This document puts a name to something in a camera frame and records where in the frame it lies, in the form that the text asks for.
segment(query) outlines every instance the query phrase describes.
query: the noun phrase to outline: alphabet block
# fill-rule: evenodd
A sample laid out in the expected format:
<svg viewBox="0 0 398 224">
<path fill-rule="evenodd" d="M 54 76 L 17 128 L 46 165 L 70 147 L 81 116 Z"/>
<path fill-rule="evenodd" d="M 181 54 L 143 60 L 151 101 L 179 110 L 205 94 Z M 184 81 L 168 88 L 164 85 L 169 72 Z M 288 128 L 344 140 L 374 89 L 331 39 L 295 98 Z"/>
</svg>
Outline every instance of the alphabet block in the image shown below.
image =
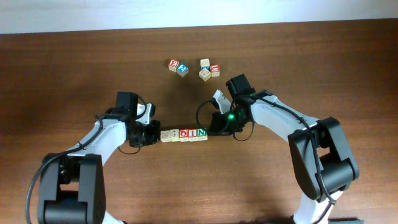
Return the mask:
<svg viewBox="0 0 398 224">
<path fill-rule="evenodd" d="M 198 141 L 204 141 L 207 140 L 207 133 L 204 129 L 199 128 L 198 129 Z"/>
<path fill-rule="evenodd" d="M 181 129 L 179 132 L 179 136 L 180 136 L 180 142 L 189 141 L 187 129 Z"/>
<path fill-rule="evenodd" d="M 160 140 L 162 142 L 169 142 L 170 141 L 170 130 L 168 131 L 161 131 L 160 132 Z"/>
<path fill-rule="evenodd" d="M 220 75 L 220 66 L 212 65 L 210 66 L 211 77 L 218 77 Z"/>
<path fill-rule="evenodd" d="M 186 65 L 184 65 L 184 64 L 180 64 L 177 67 L 177 73 L 179 75 L 181 75 L 182 77 L 184 77 L 188 73 L 188 67 Z"/>
<path fill-rule="evenodd" d="M 207 79 L 211 77 L 211 72 L 207 70 L 207 68 L 204 68 L 199 72 L 199 77 L 203 79 L 203 81 L 207 81 Z"/>
<path fill-rule="evenodd" d="M 178 129 L 170 130 L 170 140 L 172 142 L 180 141 L 180 132 Z"/>
<path fill-rule="evenodd" d="M 178 60 L 172 59 L 169 63 L 170 71 L 177 72 L 177 66 L 180 64 Z"/>
<path fill-rule="evenodd" d="M 210 60 L 208 58 L 200 60 L 200 70 L 204 68 L 210 71 Z"/>
<path fill-rule="evenodd" d="M 189 139 L 189 141 L 197 141 L 198 140 L 198 130 L 197 129 L 188 129 L 188 139 Z"/>
</svg>

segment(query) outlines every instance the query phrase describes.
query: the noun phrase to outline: table surface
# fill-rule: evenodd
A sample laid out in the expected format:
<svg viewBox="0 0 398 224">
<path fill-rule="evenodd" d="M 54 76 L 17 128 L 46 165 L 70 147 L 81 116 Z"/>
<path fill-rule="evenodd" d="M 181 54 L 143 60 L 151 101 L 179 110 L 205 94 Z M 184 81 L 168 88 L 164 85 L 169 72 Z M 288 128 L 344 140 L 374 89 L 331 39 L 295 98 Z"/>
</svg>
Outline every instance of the table surface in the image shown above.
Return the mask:
<svg viewBox="0 0 398 224">
<path fill-rule="evenodd" d="M 188 66 L 186 77 L 168 70 L 171 58 Z M 220 77 L 203 82 L 201 58 L 220 64 Z M 397 63 L 397 20 L 0 35 L 0 222 L 24 223 L 44 155 L 76 144 L 117 91 L 153 102 L 162 129 L 196 128 L 198 105 L 217 89 L 229 95 L 225 82 L 245 73 L 255 89 L 343 125 L 361 174 L 331 217 L 395 223 Z M 214 110 L 201 112 L 203 123 Z M 246 142 L 115 151 L 104 179 L 107 210 L 129 223 L 256 223 L 291 216 L 301 198 L 288 144 L 258 125 Z"/>
</svg>

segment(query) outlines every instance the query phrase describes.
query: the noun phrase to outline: row of blocks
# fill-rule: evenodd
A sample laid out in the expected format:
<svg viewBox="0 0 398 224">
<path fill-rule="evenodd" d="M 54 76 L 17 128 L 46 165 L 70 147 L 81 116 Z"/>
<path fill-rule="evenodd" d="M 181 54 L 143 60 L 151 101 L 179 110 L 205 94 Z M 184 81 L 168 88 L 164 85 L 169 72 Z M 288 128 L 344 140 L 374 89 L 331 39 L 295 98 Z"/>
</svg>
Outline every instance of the row of blocks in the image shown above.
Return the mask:
<svg viewBox="0 0 398 224">
<path fill-rule="evenodd" d="M 204 129 L 173 129 L 160 132 L 162 142 L 187 142 L 187 141 L 205 141 L 207 133 Z"/>
<path fill-rule="evenodd" d="M 210 60 L 201 59 L 200 60 L 200 69 L 199 77 L 203 81 L 207 81 L 210 77 L 218 77 L 220 75 L 220 66 L 219 65 L 210 65 Z M 177 72 L 177 74 L 184 77 L 188 73 L 188 67 L 178 60 L 172 59 L 169 63 L 169 70 L 173 72 Z"/>
</svg>

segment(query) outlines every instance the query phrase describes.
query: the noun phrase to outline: stack of blocks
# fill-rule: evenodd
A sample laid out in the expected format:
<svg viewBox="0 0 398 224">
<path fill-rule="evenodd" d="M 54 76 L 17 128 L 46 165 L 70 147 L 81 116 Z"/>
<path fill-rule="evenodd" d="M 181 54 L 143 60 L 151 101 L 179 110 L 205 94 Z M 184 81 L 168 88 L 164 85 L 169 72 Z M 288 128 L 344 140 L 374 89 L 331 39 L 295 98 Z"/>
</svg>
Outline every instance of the stack of blocks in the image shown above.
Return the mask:
<svg viewBox="0 0 398 224">
<path fill-rule="evenodd" d="M 181 75 L 181 77 L 184 77 L 188 73 L 188 67 L 175 59 L 170 61 L 169 70 L 177 72 L 179 75 Z M 203 81 L 207 81 L 210 77 L 218 77 L 219 75 L 219 65 L 210 65 L 210 60 L 208 58 L 200 60 L 199 77 Z"/>
<path fill-rule="evenodd" d="M 187 142 L 187 141 L 205 141 L 207 133 L 204 129 L 173 129 L 160 132 L 162 142 Z"/>
</svg>

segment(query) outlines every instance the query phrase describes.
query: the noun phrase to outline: brown tabletop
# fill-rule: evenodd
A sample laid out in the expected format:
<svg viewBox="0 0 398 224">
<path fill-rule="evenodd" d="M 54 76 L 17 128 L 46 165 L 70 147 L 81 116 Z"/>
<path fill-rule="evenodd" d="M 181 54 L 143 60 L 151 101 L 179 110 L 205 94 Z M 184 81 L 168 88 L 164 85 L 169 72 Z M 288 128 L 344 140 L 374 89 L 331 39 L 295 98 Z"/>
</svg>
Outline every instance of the brown tabletop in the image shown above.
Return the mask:
<svg viewBox="0 0 398 224">
<path fill-rule="evenodd" d="M 186 77 L 168 70 L 171 58 L 188 66 Z M 219 64 L 220 77 L 202 81 L 201 58 Z M 360 178 L 332 218 L 396 223 L 397 65 L 397 20 L 0 35 L 0 223 L 24 223 L 44 155 L 76 144 L 117 91 L 153 102 L 163 129 L 196 128 L 198 105 L 217 89 L 230 98 L 225 82 L 242 73 L 256 90 L 343 125 Z M 203 109 L 203 123 L 212 111 Z M 134 156 L 115 151 L 104 179 L 107 211 L 129 223 L 289 217 L 302 194 L 288 144 L 261 126 L 246 142 L 209 137 L 160 142 Z"/>
</svg>

